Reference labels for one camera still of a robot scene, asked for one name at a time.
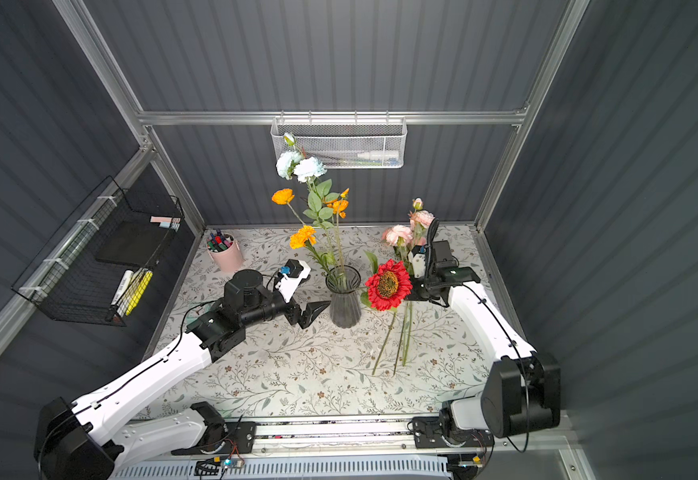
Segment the corrugated wall panel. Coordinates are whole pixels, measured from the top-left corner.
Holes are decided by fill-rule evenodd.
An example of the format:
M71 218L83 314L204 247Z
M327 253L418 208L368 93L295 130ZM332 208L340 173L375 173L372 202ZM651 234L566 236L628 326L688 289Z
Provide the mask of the corrugated wall panel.
M0 309L56 227L137 147L52 3L0 2Z
M165 192L152 168L134 189ZM179 228L127 327L55 322L35 313L0 357L0 478L35 478L32 458L37 415L42 405L90 392L141 362L170 293L194 242L187 225Z
M208 224L294 223L292 212L271 202L295 180L277 176L268 127L156 127L181 178ZM442 220L474 220L512 127L411 126L399 169L329 170L338 187L351 188L347 221L402 222L412 198ZM299 203L304 210L303 202Z
M86 5L146 110L511 110L565 2Z
M598 478L698 478L698 2L593 2L487 236Z

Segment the yellow highlighter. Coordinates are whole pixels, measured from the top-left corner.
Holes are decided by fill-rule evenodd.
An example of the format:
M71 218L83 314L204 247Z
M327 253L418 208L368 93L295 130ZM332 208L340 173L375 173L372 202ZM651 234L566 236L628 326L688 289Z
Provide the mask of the yellow highlighter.
M141 300L141 296L146 290L146 286L150 284L150 280L152 280L152 270L147 270L141 277L141 281L139 282L139 285L136 287L136 290L133 292L133 295L131 295L130 298L127 300L128 308L125 311L126 315L130 315L133 309L136 308L136 305L139 304L139 300Z

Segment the metal mesh basket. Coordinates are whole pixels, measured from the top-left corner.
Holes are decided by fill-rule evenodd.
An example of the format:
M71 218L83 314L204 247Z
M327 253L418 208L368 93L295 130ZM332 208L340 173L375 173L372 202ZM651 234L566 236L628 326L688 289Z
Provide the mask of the metal mesh basket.
M81 228L58 255L40 262L44 273L36 283L25 281L28 268L12 285L14 292L52 320L124 326L184 216L178 199L167 194L117 188L111 197L100 199L104 203L90 218L78 220ZM152 216L171 218L170 226L152 224ZM155 236L150 247L137 264L101 261L97 255L123 224L154 226L149 230ZM133 275L115 298L127 270Z
M275 158L290 150L286 133L295 135L307 156L325 168L400 168L403 165L407 124L283 124L271 122Z

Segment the sunflower center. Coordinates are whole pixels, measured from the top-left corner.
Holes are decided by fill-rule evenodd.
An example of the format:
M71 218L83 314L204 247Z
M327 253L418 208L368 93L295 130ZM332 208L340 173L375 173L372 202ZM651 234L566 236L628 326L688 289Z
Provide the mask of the sunflower center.
M382 298L392 298L395 293L400 289L400 281L397 279L397 275L393 272L386 271L381 274L381 278L378 280L378 295Z

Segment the wire basket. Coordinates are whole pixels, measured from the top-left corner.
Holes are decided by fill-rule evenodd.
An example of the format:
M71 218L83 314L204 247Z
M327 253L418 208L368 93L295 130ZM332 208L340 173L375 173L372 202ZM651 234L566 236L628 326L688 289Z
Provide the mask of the wire basket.
M52 320L125 326L184 217L179 200L165 193L117 187L101 199L57 255L35 257L30 266L40 264L43 274L31 276L34 284L28 267L11 287ZM152 216L170 221L160 226Z
M325 168L400 168L403 165L407 123L389 124L283 124L271 121L275 158L291 150L282 137L291 133L307 156L319 158Z

